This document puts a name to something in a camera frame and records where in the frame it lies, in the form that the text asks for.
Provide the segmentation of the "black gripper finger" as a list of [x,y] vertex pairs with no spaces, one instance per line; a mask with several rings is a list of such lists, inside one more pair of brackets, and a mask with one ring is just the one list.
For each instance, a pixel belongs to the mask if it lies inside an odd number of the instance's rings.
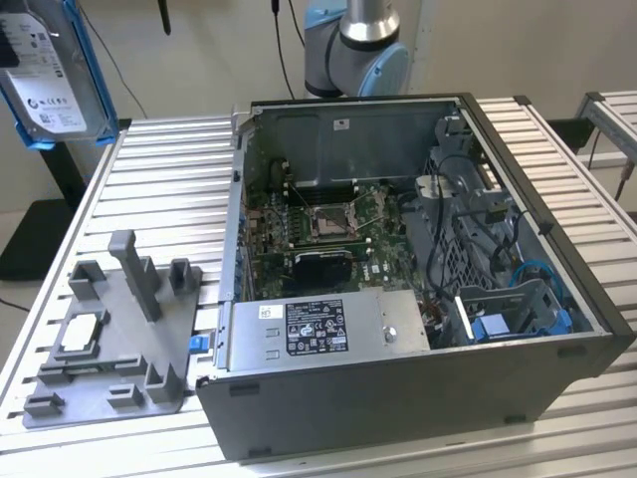
[[12,34],[6,23],[2,22],[0,28],[0,67],[18,68],[19,66],[20,59],[12,43]]

